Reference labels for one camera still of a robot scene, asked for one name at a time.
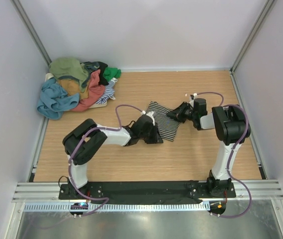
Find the black white striped tank top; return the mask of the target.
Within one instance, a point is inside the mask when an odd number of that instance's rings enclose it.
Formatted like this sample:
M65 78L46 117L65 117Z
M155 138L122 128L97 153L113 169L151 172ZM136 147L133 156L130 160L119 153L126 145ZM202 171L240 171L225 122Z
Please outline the black white striped tank top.
M180 123L167 116L167 113L169 113L171 109L151 101L146 112L148 113L151 111L155 113L154 119L158 126L160 137L168 141L174 141Z

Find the light blue tank top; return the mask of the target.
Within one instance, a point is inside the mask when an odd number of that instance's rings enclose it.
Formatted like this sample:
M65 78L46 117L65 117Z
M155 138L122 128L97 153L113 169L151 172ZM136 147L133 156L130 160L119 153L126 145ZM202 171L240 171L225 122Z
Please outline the light blue tank top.
M48 119L59 120L64 112L75 108L79 101L79 93L69 96L66 90L52 77L42 85L36 109Z

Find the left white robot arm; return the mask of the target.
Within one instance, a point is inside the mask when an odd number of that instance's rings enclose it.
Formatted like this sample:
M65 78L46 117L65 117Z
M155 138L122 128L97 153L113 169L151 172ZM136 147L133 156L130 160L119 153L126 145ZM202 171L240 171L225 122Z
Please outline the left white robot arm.
M68 156L70 193L76 199L87 195L87 165L103 145L133 146L138 141L161 144L157 123L150 115L142 115L132 125L105 127L87 119L62 141Z

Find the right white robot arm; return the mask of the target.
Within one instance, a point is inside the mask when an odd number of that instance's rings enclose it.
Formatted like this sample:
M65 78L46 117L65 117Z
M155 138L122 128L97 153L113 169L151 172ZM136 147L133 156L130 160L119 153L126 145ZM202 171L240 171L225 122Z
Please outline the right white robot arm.
M239 105L213 107L207 112L206 99L196 98L189 103L183 102L167 113L167 117L178 122L192 121L198 130L214 129L219 140L219 150L214 166L204 183L193 190L201 190L204 196L234 196L231 174L235 157L241 144L250 136L251 129L246 112Z

